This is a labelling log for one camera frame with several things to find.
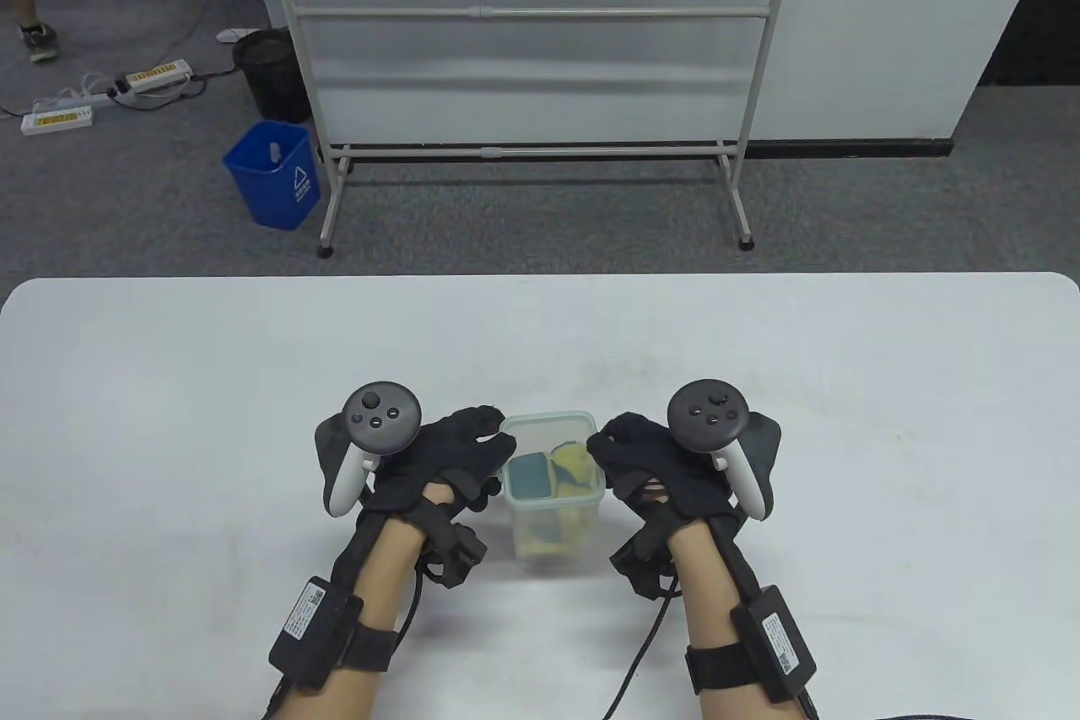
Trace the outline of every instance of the green sponge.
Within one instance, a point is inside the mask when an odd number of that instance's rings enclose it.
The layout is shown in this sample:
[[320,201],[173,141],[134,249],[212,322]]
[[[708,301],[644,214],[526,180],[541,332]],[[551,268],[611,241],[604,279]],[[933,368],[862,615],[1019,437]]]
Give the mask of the green sponge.
[[507,489],[518,501],[551,498],[555,476],[548,453],[518,454],[507,465]]

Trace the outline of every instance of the black wall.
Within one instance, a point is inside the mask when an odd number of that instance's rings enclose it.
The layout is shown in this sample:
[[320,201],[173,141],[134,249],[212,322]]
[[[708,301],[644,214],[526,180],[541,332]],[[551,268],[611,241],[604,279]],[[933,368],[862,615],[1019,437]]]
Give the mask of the black wall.
[[1080,0],[1021,0],[984,84],[1080,84]]

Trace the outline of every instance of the black glove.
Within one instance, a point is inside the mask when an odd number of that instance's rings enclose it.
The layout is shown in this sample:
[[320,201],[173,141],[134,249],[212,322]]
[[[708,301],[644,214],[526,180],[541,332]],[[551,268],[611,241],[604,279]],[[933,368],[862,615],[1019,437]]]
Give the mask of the black glove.
[[465,506],[482,512],[488,497],[499,492],[495,474],[517,447],[513,435],[499,433],[502,420],[498,408],[485,405],[420,427],[411,445],[375,470],[375,492],[364,501],[364,510],[406,513],[420,501],[429,481],[442,481],[456,495],[445,507],[451,517]]
[[[611,565],[639,596],[667,595],[660,578],[674,576],[675,566],[666,541],[680,526],[708,518],[734,538],[745,522],[744,512],[731,504],[727,476],[716,472],[708,454],[684,450],[667,427],[637,412],[610,420],[588,447],[613,494],[646,521],[611,556]],[[664,493],[667,503],[658,500]]]
[[589,439],[589,452],[607,477],[607,484],[643,518],[652,501],[649,481],[656,479],[671,505],[688,520],[732,517],[731,486],[717,473],[708,454],[691,453],[675,444],[667,427],[636,412],[624,412]]

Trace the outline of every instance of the plastic container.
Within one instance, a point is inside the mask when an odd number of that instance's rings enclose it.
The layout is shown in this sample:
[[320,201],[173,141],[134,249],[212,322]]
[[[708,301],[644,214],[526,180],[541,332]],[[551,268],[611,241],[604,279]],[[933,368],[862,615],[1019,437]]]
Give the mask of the plastic container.
[[262,118],[289,123],[311,118],[311,103],[288,29],[267,28],[248,33],[232,45],[232,64],[247,79]]
[[315,158],[303,126],[256,123],[222,163],[260,226],[296,230],[319,202]]
[[500,475],[517,559],[572,560],[604,498],[604,474],[584,450],[595,420],[584,411],[536,412],[511,416],[501,431],[517,439]]

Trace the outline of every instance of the blue trash bin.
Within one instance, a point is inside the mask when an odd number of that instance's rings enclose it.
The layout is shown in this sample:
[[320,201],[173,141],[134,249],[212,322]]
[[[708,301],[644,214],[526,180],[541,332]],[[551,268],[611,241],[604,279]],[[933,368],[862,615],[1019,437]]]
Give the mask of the blue trash bin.
[[315,158],[303,126],[258,122],[222,163],[232,173],[252,219],[260,226],[296,230],[319,202]]

